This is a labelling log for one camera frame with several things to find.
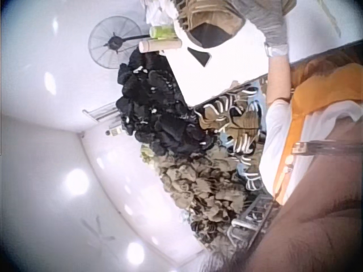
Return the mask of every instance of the wristwatch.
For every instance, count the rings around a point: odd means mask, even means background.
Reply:
[[[287,44],[269,46],[269,44],[265,42],[265,51],[267,57],[269,58],[276,56],[285,56],[289,53],[289,46]]]

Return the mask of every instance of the wall fan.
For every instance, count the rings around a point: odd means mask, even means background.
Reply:
[[[102,20],[92,30],[88,50],[98,65],[118,69],[121,63],[128,61],[140,40],[148,37],[142,35],[140,27],[133,20],[112,16]]]

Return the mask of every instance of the white table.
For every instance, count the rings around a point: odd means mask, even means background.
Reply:
[[[346,4],[349,1],[324,1],[337,20],[341,37],[316,0],[297,0],[296,7],[286,16],[291,62],[363,39],[357,7]],[[234,80],[243,83],[268,71],[264,36],[250,22],[233,39],[208,52],[212,58],[206,67],[187,51],[185,43],[180,49],[165,52],[189,106],[219,95]]]

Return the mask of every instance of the hand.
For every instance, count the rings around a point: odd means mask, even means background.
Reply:
[[[231,0],[231,3],[241,15],[262,31],[269,46],[288,44],[282,0],[269,0],[268,7],[262,6],[261,0]]]

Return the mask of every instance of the white shirt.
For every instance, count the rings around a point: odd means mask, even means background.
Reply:
[[[273,195],[273,183],[284,150],[291,123],[291,106],[283,100],[272,103],[266,115],[267,137],[260,162],[260,173],[263,183]],[[351,117],[356,122],[363,115],[363,105],[353,101],[337,102],[324,110],[308,115],[305,118],[300,141],[324,140],[332,132],[337,119]],[[284,202],[290,197],[310,166],[313,156],[297,156]]]

